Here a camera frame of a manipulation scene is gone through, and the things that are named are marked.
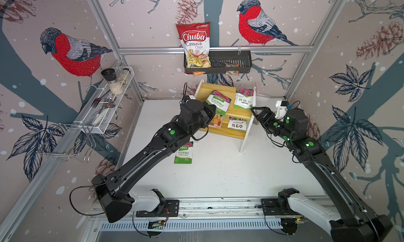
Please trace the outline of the green seed bag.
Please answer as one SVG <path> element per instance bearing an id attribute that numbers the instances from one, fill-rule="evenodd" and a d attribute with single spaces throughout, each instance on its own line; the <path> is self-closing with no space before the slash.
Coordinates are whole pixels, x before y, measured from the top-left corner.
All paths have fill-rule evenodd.
<path id="1" fill-rule="evenodd" d="M 206 103 L 208 103 L 209 105 L 215 105 L 216 114 L 225 116 L 230 106 L 231 99 L 223 95 L 219 91 L 214 90 L 210 93 L 210 95 L 206 99 Z"/>
<path id="2" fill-rule="evenodd" d="M 179 148 L 175 154 L 175 164 L 191 164 L 193 160 L 193 142 L 188 142 Z"/>

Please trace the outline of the white mimosa seed bag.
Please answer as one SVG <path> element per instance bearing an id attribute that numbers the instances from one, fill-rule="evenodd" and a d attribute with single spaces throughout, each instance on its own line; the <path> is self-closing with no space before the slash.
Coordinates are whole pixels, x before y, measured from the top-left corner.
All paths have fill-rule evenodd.
<path id="1" fill-rule="evenodd" d="M 236 109 L 250 109 L 253 106 L 254 90 L 237 88 L 234 102 Z"/>

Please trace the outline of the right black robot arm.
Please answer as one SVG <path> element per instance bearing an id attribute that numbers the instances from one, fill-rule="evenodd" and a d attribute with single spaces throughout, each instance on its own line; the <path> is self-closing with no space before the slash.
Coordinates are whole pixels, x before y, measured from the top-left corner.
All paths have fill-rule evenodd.
<path id="1" fill-rule="evenodd" d="M 333 166 L 318 140 L 307 135 L 309 119 L 304 111 L 293 108 L 278 119 L 268 107 L 252 107 L 254 117 L 265 132 L 281 137 L 286 147 L 317 179 L 336 207 L 331 211 L 308 200 L 302 194 L 281 191 L 291 210 L 302 214 L 326 231 L 335 242 L 381 242 L 392 230 L 386 215 L 378 215 L 344 180 Z"/>

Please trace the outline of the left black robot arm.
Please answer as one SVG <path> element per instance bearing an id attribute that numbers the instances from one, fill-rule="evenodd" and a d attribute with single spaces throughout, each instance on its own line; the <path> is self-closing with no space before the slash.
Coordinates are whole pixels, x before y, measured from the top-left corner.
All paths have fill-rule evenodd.
<path id="1" fill-rule="evenodd" d="M 122 219 L 135 199 L 129 191 L 154 166 L 187 144 L 200 129 L 208 127 L 216 114 L 216 105 L 186 96 L 180 103 L 180 114 L 163 125 L 149 144 L 129 162 L 113 173 L 92 179 L 97 199 L 110 223 Z"/>

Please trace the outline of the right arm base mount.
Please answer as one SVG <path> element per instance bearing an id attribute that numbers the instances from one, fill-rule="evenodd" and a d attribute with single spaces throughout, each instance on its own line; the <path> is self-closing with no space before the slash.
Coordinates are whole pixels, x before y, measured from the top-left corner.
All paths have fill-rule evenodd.
<path id="1" fill-rule="evenodd" d="M 262 198 L 260 207 L 265 216 L 300 216 L 300 213 L 291 209 L 288 199 L 291 195 L 299 193 L 294 188 L 285 188 L 277 197 Z"/>

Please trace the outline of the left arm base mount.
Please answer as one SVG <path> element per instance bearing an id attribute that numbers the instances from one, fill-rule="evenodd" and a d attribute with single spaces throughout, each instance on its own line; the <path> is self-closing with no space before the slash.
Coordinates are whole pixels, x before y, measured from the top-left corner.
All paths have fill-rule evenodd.
<path id="1" fill-rule="evenodd" d="M 158 189 L 141 191 L 135 195 L 136 217 L 177 217 L 178 199 L 167 199 Z"/>

